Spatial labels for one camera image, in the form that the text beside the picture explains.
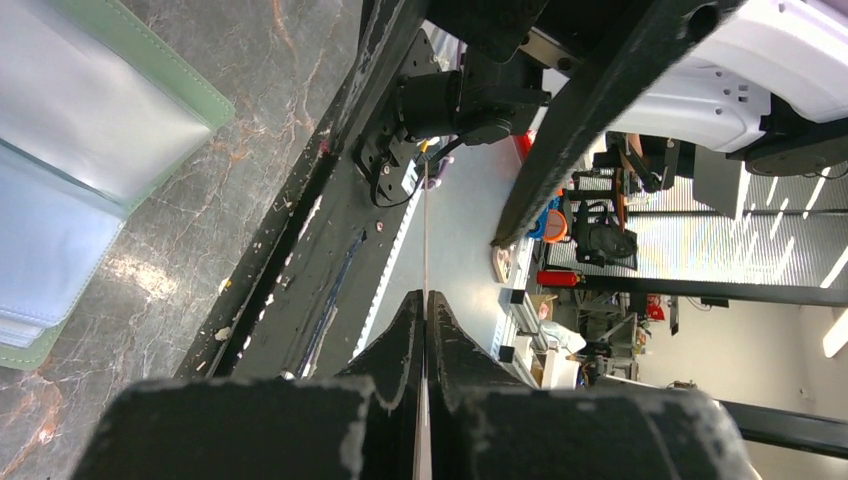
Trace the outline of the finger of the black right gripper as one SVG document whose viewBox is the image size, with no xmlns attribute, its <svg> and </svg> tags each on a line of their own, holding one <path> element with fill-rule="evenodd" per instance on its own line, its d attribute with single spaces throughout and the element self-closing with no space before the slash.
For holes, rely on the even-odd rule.
<svg viewBox="0 0 848 480">
<path fill-rule="evenodd" d="M 556 94 L 504 204 L 491 241 L 506 248 L 529 229 L 567 171 L 737 1 L 637 1 Z"/>
</svg>

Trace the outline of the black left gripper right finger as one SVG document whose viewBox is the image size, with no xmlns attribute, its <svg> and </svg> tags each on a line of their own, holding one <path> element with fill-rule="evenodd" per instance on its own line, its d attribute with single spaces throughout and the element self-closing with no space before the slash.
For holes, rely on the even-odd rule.
<svg viewBox="0 0 848 480">
<path fill-rule="evenodd" d="M 730 415 L 682 390 L 533 389 L 428 296 L 432 472 L 437 479 L 753 479 Z"/>
</svg>

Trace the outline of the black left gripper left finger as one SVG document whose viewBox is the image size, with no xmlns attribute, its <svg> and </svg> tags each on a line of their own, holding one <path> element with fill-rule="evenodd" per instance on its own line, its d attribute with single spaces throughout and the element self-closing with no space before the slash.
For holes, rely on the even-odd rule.
<svg viewBox="0 0 848 480">
<path fill-rule="evenodd" d="M 424 296 L 338 374 L 144 381 L 101 417 L 76 479 L 410 479 Z"/>
</svg>

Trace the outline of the green card holder wallet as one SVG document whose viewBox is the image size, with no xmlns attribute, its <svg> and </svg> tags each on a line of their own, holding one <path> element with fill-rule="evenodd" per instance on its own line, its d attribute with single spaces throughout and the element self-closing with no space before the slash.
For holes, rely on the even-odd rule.
<svg viewBox="0 0 848 480">
<path fill-rule="evenodd" d="M 125 222 L 234 115 L 118 1 L 1 5 L 1 364 L 41 366 Z"/>
</svg>

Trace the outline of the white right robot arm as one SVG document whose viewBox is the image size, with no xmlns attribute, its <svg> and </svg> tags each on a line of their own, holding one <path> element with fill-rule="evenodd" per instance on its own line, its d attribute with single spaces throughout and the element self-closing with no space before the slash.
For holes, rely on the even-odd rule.
<svg viewBox="0 0 848 480">
<path fill-rule="evenodd" d="M 843 1 L 651 1 L 565 75 L 503 207 L 493 244 L 534 223 L 606 132 L 683 140 L 759 176 L 847 159 Z"/>
</svg>

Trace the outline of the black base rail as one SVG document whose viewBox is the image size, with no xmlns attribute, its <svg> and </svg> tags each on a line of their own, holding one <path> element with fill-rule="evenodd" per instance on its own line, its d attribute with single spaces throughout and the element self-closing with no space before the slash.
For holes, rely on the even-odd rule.
<svg viewBox="0 0 848 480">
<path fill-rule="evenodd" d="M 180 379 L 346 362 L 429 173 L 549 102 L 523 46 L 545 1 L 367 1 L 338 93 L 224 284 Z"/>
</svg>

